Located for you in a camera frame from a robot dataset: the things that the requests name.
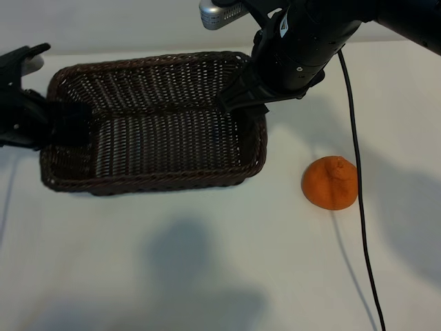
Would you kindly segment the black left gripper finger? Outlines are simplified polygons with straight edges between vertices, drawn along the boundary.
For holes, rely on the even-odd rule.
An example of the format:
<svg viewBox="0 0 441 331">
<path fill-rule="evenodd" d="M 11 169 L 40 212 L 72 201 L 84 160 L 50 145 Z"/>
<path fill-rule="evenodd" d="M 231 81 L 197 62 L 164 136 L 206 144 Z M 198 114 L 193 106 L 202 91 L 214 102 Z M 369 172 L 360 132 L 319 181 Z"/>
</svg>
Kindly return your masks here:
<svg viewBox="0 0 441 331">
<path fill-rule="evenodd" d="M 92 109 L 86 103 L 56 102 L 51 105 L 51 143 L 58 146 L 86 146 L 90 142 Z"/>
</svg>

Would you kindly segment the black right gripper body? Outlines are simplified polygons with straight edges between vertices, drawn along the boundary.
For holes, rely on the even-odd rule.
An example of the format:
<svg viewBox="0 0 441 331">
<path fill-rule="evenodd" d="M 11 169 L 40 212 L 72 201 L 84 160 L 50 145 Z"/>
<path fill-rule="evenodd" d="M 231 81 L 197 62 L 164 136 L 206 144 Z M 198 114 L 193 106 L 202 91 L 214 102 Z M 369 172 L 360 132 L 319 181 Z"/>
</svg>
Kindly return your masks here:
<svg viewBox="0 0 441 331">
<path fill-rule="evenodd" d="M 347 1 L 290 1 L 256 33 L 240 81 L 262 84 L 275 94 L 272 101 L 301 99 L 359 27 Z"/>
</svg>

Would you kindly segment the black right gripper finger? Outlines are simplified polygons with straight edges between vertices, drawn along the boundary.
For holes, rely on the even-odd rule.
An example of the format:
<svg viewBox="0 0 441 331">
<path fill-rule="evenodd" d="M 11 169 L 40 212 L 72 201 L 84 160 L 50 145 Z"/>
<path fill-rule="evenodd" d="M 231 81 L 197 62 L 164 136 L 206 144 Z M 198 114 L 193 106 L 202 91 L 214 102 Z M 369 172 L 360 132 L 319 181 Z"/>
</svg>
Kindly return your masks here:
<svg viewBox="0 0 441 331">
<path fill-rule="evenodd" d="M 240 108 L 249 108 L 270 102 L 275 94 L 262 84 L 244 84 L 234 81 L 224 87 L 217 96 L 217 106 L 223 114 Z"/>
<path fill-rule="evenodd" d="M 249 120 L 258 120 L 261 117 L 264 117 L 269 112 L 265 104 L 246 106 L 244 108 L 241 108 L 240 111 Z"/>
</svg>

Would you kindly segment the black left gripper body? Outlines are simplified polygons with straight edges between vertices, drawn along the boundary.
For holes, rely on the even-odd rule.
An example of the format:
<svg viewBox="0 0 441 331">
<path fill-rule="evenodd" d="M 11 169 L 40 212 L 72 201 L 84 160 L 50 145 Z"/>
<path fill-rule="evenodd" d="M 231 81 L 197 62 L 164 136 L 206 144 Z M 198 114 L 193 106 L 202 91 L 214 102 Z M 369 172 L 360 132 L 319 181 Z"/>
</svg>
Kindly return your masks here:
<svg viewBox="0 0 441 331">
<path fill-rule="evenodd" d="M 1 146 L 39 150 L 52 135 L 48 102 L 22 88 L 22 77 L 41 69 L 49 43 L 23 46 L 1 55 Z"/>
</svg>

